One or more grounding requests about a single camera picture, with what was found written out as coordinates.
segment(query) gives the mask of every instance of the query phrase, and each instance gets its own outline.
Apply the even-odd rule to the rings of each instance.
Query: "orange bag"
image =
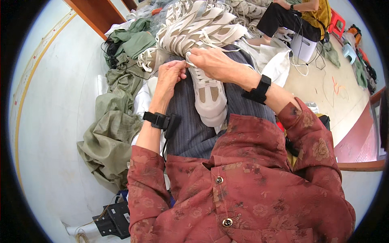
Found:
[[[361,42],[362,40],[362,33],[361,33],[361,30],[355,26],[355,24],[353,24],[348,30],[347,32],[349,33],[352,33],[355,37],[355,48],[358,47],[359,43]]]

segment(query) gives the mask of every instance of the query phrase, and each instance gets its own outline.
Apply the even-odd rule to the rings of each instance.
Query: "shirt sleeve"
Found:
[[[278,115],[288,138],[299,151],[293,172],[299,172],[304,179],[344,198],[332,133],[299,98],[296,101],[302,111],[289,103]]]
[[[169,209],[170,196],[163,175],[163,158],[148,149],[132,146],[128,169],[128,209],[131,239],[143,242],[152,233],[157,217]]]

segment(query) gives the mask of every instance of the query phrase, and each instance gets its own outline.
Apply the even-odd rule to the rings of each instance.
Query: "black cable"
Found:
[[[163,145],[163,149],[162,149],[162,157],[163,157],[163,160],[165,162],[166,162],[166,159],[165,159],[165,148],[166,148],[166,144],[168,144],[168,140],[169,139],[166,139],[165,144]]]

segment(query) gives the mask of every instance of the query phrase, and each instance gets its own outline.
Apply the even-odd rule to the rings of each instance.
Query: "shoe upper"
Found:
[[[203,70],[194,66],[190,60],[190,52],[186,54],[186,61],[190,64],[194,87],[195,107],[204,117],[212,118],[219,115],[227,104],[222,82],[207,77]]]

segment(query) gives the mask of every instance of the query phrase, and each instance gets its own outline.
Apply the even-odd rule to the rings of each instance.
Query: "black wrist strap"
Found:
[[[265,94],[271,84],[272,80],[268,76],[262,75],[261,81],[259,82],[257,88],[252,89],[250,92],[245,91],[242,94],[242,97],[265,105]]]
[[[158,129],[166,130],[169,124],[169,120],[166,116],[156,112],[155,114],[146,111],[143,115],[143,120],[151,122],[151,126]]]

